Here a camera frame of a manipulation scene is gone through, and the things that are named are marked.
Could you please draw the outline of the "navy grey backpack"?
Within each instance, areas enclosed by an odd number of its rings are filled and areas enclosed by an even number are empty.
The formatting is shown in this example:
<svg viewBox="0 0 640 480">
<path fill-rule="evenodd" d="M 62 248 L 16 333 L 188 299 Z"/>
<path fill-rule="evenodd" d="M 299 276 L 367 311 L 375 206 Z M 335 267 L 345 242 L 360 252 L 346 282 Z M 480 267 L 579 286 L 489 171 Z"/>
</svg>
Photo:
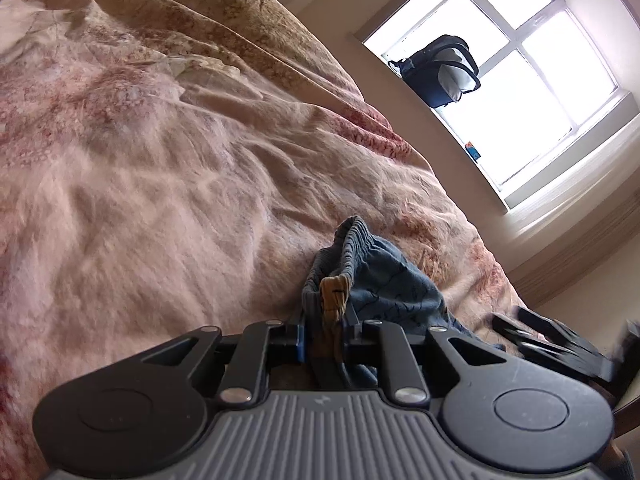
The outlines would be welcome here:
<svg viewBox="0 0 640 480">
<path fill-rule="evenodd" d="M 480 68 L 469 45 L 458 36 L 442 35 L 408 58 L 387 65 L 431 108 L 459 102 L 480 88 Z"/>
</svg>

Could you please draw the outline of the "pink floral bed quilt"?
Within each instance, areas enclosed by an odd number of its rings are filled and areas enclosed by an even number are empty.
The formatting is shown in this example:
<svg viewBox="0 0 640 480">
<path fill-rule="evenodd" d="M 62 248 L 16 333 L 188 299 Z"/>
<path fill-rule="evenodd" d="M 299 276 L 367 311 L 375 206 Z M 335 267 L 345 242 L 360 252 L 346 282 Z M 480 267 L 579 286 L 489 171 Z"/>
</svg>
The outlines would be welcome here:
<svg viewBox="0 0 640 480">
<path fill-rule="evenodd" d="M 518 295 L 428 162 L 277 0 L 1 0 L 1 474 L 62 382 L 284 318 L 363 218 L 486 336 Z"/>
</svg>

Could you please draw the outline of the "blue patterned pants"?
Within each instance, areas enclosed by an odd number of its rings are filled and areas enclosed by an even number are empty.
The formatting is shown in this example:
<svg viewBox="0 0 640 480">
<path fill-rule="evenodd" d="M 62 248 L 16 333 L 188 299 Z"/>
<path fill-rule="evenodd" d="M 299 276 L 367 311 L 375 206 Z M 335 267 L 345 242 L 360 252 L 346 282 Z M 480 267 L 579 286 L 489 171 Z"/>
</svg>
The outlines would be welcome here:
<svg viewBox="0 0 640 480">
<path fill-rule="evenodd" d="M 448 311 L 433 281 L 358 216 L 343 221 L 333 244 L 314 257 L 302 308 L 312 337 L 310 383 L 318 389 L 375 384 L 363 365 L 343 361 L 340 338 L 349 312 L 360 321 L 396 323 L 408 335 L 423 336 L 432 326 L 473 335 Z"/>
</svg>

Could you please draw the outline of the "beige right curtain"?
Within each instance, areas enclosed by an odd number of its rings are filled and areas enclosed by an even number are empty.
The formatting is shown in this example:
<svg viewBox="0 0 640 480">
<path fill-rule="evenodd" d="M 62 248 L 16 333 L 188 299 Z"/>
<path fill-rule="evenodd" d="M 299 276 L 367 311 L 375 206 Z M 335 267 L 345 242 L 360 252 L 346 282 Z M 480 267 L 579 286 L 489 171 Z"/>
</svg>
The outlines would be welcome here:
<svg viewBox="0 0 640 480">
<path fill-rule="evenodd" d="M 536 308 L 639 233 L 639 119 L 512 212 L 521 253 L 508 275 Z"/>
</svg>

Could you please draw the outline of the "small blue box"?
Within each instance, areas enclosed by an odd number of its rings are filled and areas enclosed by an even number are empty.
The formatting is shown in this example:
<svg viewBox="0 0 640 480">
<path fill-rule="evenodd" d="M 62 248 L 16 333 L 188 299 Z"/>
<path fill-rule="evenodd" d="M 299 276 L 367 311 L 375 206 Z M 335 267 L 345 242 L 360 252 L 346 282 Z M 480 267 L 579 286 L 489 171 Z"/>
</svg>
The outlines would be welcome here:
<svg viewBox="0 0 640 480">
<path fill-rule="evenodd" d="M 480 159 L 480 152 L 477 151 L 476 147 L 471 142 L 465 143 L 464 148 L 474 162 L 477 162 Z"/>
</svg>

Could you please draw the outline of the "white framed window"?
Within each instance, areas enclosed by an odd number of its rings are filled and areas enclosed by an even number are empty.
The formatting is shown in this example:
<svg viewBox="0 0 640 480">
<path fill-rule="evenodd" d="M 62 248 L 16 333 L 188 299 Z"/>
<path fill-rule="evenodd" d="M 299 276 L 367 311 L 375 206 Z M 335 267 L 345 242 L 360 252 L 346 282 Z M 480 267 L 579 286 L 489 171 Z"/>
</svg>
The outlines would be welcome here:
<svg viewBox="0 0 640 480">
<path fill-rule="evenodd" d="M 388 61 L 442 35 L 469 45 L 480 88 L 432 110 L 480 152 L 475 165 L 508 208 L 639 114 L 639 26 L 624 0 L 396 0 L 360 38 L 399 77 Z"/>
</svg>

